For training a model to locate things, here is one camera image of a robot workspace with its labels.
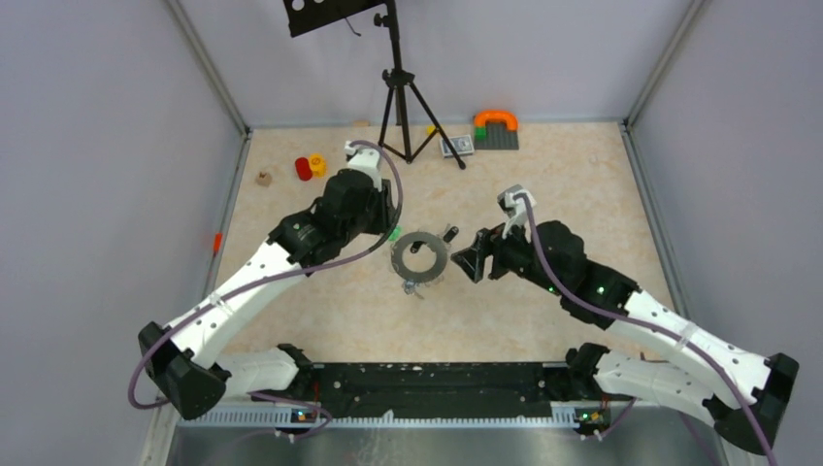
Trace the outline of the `black plastic key tag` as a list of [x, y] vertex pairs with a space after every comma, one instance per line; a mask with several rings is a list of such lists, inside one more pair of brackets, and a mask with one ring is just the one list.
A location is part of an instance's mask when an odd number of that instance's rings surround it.
[[452, 240], [459, 234], [459, 228], [457, 226], [449, 227], [443, 236], [444, 242], [449, 244]]

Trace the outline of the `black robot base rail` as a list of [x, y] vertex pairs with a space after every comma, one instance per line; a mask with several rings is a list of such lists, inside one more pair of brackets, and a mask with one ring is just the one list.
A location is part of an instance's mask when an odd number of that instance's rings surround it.
[[295, 359], [298, 373], [271, 395], [317, 405], [338, 421], [550, 419], [582, 435], [604, 433], [614, 423], [615, 396], [564, 363], [319, 363], [292, 345], [280, 349]]

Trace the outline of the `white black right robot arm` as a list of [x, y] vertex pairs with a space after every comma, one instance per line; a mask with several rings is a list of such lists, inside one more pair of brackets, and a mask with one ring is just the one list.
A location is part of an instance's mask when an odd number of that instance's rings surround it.
[[799, 371], [795, 359], [741, 349], [668, 309], [632, 279], [587, 258], [583, 240], [558, 220], [538, 224], [537, 233], [555, 280], [524, 226], [483, 228], [451, 259], [474, 283], [514, 273], [558, 296], [573, 318], [664, 359], [652, 363], [585, 344], [567, 355], [576, 397], [654, 401], [702, 421], [739, 449], [763, 455], [773, 447]]

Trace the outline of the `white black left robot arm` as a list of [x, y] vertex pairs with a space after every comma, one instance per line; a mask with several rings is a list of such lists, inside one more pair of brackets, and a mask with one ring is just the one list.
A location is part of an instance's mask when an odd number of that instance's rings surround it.
[[397, 226], [404, 189], [398, 174], [345, 168], [323, 194], [286, 216], [247, 262], [190, 311], [138, 334], [141, 359], [127, 400], [137, 410], [170, 404], [196, 419], [226, 397], [276, 390], [288, 401], [305, 398], [311, 375], [283, 349], [224, 356], [230, 341], [290, 287], [320, 271], [361, 260]]

